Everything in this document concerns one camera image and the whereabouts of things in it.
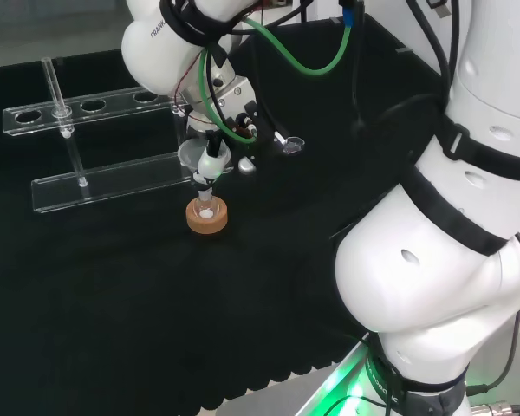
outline rack hole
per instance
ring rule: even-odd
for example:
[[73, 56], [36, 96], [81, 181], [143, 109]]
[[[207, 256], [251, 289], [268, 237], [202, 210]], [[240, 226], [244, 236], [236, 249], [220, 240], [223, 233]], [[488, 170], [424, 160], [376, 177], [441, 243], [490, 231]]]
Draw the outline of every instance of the rack hole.
[[42, 117], [42, 113], [38, 110], [25, 111], [16, 115], [16, 121], [19, 124], [31, 124], [39, 120]]
[[86, 101], [81, 104], [81, 110], [86, 113], [98, 113], [106, 106], [104, 100]]
[[144, 93], [135, 94], [133, 99], [141, 104], [146, 104], [148, 102], [156, 101], [158, 96], [150, 91], [145, 91]]

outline clear acrylic stand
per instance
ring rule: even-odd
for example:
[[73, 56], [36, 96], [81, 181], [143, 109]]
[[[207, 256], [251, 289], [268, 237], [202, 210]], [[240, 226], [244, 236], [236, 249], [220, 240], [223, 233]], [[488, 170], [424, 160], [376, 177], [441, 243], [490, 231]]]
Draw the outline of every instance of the clear acrylic stand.
[[31, 188], [35, 212], [58, 211], [190, 181], [192, 172], [181, 165], [177, 152], [85, 170], [75, 142], [76, 125], [169, 108], [172, 110], [178, 144], [182, 144], [186, 139], [185, 115], [167, 97], [159, 97], [143, 88], [64, 100], [52, 61], [44, 58], [42, 67], [53, 100], [5, 109], [3, 130], [8, 135], [18, 136], [58, 129], [66, 140], [74, 171], [33, 180]]

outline green cable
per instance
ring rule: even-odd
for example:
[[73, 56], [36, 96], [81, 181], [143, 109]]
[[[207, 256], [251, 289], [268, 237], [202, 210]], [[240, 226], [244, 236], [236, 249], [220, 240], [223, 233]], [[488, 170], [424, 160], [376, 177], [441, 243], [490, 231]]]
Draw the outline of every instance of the green cable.
[[335, 56], [334, 60], [325, 68], [321, 69], [310, 69], [306, 68], [304, 65], [302, 65], [288, 50], [283, 46], [279, 40], [271, 34], [269, 30], [267, 30], [264, 26], [262, 26], [260, 23], [257, 23], [250, 19], [245, 19], [245, 23], [252, 26], [254, 29], [256, 29], [258, 32], [260, 32], [268, 41], [270, 41], [279, 52], [282, 53], [282, 55], [289, 61], [291, 65], [293, 65], [298, 71], [301, 73], [308, 75], [308, 76], [321, 76], [325, 75], [329, 72], [331, 72], [337, 64], [341, 61], [342, 57], [345, 55], [345, 52], [347, 50], [348, 46], [348, 39], [350, 38], [350, 32], [351, 28], [345, 27], [345, 33], [343, 33], [343, 39], [341, 41], [341, 46], [339, 47], [339, 52], [337, 52], [337, 55]]
[[214, 109], [211, 107], [210, 102], [208, 101], [208, 95], [206, 95], [206, 88], [205, 88], [205, 66], [206, 66], [206, 49], [202, 51], [202, 54], [200, 54], [200, 64], [198, 65], [198, 88], [200, 89], [200, 98], [202, 98], [202, 101], [205, 104], [206, 111], [208, 112], [208, 115], [210, 116], [210, 119], [216, 123], [216, 125], [229, 137], [236, 141], [240, 141], [241, 143], [244, 143], [245, 145], [249, 145], [250, 143], [254, 143], [257, 141], [256, 137], [253, 137], [252, 139], [246, 139], [245, 137], [241, 137], [238, 134], [235, 134], [232, 132], [219, 118], [219, 116], [216, 114]]

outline robotic arm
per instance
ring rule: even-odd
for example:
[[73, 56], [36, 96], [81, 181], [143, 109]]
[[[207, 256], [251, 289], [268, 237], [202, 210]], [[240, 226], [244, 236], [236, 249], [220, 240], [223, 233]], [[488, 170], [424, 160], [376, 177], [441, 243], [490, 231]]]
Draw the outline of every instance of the robotic arm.
[[[185, 40], [166, 22], [167, 1], [162, 9], [158, 0], [128, 0], [135, 22], [124, 36], [123, 57], [138, 83], [156, 94], [179, 88], [202, 114], [196, 118], [204, 119], [210, 104], [198, 93], [193, 63], [205, 45]], [[176, 2], [182, 3], [182, 10], [194, 7], [229, 24], [255, 2]], [[388, 387], [393, 401], [408, 398], [409, 416], [470, 415], [466, 367], [520, 309], [520, 246], [513, 239], [520, 231], [520, 0], [472, 4], [471, 30], [436, 137], [401, 184], [349, 233], [336, 260], [343, 301], [380, 333], [388, 362], [410, 386]], [[239, 43], [235, 36], [220, 40], [226, 52]], [[217, 80], [227, 117], [251, 115], [247, 106], [256, 99], [248, 80], [228, 61], [206, 70]], [[223, 168], [205, 150], [195, 179], [209, 185]], [[367, 363], [364, 396], [385, 401], [385, 386], [374, 382], [381, 365], [373, 357]]]

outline black tablecloth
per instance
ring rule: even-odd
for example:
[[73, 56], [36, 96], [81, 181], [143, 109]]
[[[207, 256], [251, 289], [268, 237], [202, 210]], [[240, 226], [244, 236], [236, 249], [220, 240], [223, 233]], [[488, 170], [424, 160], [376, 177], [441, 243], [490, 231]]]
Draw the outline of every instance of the black tablecloth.
[[[315, 68], [335, 54], [342, 27], [277, 33]], [[439, 90], [416, 56], [396, 53], [401, 46], [367, 20], [366, 120]], [[217, 237], [188, 230], [189, 185], [36, 214], [30, 181], [69, 172], [62, 139], [0, 133], [0, 415], [195, 415], [338, 361], [352, 347], [339, 333], [362, 334], [335, 293], [328, 239], [396, 184], [405, 157], [431, 137], [434, 110], [420, 103], [353, 136], [352, 53], [312, 81], [264, 42], [258, 52], [256, 87], [306, 150], [252, 179], [224, 177], [230, 223]], [[248, 43], [232, 61], [255, 79]], [[119, 51], [57, 68], [67, 97], [134, 85]], [[0, 132], [3, 108], [48, 99], [40, 63], [0, 68]], [[79, 127], [85, 167], [174, 150], [168, 113]]]

